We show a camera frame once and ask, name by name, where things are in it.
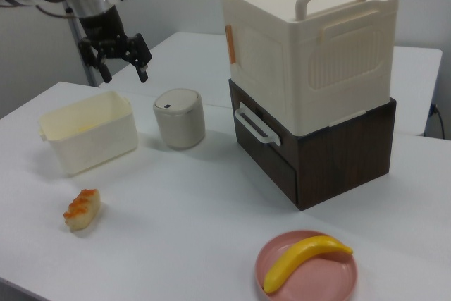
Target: white wall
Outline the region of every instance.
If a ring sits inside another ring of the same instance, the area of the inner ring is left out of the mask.
[[[87,85],[67,22],[36,8],[0,8],[0,118],[59,81]]]

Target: pink bowl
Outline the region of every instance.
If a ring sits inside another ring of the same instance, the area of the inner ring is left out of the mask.
[[[293,231],[270,240],[255,263],[255,277],[271,301],[346,301],[357,284],[357,265],[352,255],[336,252],[313,257],[301,264],[275,293],[263,291],[266,273],[279,256],[296,242],[316,235],[316,231]]]

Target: ribbed panel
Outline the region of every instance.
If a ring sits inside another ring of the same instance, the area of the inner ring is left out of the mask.
[[[382,60],[383,34],[371,31],[332,41],[311,55],[309,85],[319,90],[369,75]]]

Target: banana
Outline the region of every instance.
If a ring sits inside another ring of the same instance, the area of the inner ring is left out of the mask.
[[[279,289],[296,268],[318,254],[345,252],[352,254],[352,248],[327,235],[303,239],[288,248],[265,275],[263,290],[266,294]]]

